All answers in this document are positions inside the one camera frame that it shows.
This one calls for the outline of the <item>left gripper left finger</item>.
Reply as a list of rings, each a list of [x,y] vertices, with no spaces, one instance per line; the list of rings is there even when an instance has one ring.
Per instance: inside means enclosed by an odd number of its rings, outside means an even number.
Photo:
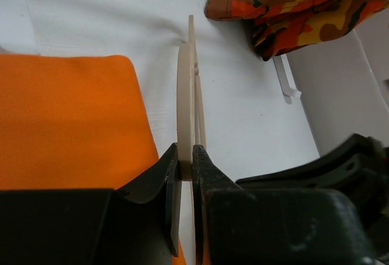
[[[178,256],[182,180],[177,144],[172,143],[149,169],[116,192],[136,214],[131,240],[141,256]]]

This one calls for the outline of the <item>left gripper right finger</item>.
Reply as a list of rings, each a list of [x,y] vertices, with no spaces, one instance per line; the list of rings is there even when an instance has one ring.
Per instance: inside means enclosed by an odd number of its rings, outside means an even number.
[[[192,195],[194,208],[195,264],[202,264],[206,229],[206,194],[211,190],[241,190],[212,162],[203,145],[193,147]]]

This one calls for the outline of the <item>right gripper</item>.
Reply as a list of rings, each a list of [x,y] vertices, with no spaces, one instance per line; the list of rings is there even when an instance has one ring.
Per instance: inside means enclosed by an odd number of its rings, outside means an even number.
[[[328,154],[288,170],[238,179],[245,189],[327,188],[347,196],[378,258],[388,257],[388,148],[352,134]]]

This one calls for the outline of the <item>wooden hanger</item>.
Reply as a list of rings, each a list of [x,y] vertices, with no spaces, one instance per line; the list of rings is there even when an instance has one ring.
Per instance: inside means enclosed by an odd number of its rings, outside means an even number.
[[[201,196],[193,151],[207,146],[201,77],[196,50],[195,19],[188,17],[188,40],[179,47],[176,81],[177,155],[181,178],[191,183],[195,263],[204,263]]]

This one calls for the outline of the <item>orange trousers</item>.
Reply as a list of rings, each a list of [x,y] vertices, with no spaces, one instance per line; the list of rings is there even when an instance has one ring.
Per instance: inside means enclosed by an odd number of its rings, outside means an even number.
[[[2,55],[1,263],[184,264],[116,192],[161,157],[128,58]]]

